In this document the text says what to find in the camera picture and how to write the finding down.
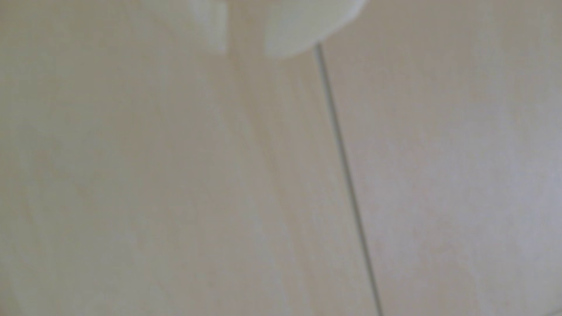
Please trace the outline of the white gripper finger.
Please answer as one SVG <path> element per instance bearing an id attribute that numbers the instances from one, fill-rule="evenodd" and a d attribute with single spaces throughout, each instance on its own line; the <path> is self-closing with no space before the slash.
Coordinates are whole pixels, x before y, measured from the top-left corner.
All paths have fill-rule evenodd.
<path id="1" fill-rule="evenodd" d="M 228 5 L 224 1 L 143 1 L 173 34 L 210 54 L 228 51 Z"/>
<path id="2" fill-rule="evenodd" d="M 265 21 L 265 55 L 285 59 L 353 22 L 368 1 L 274 1 Z"/>

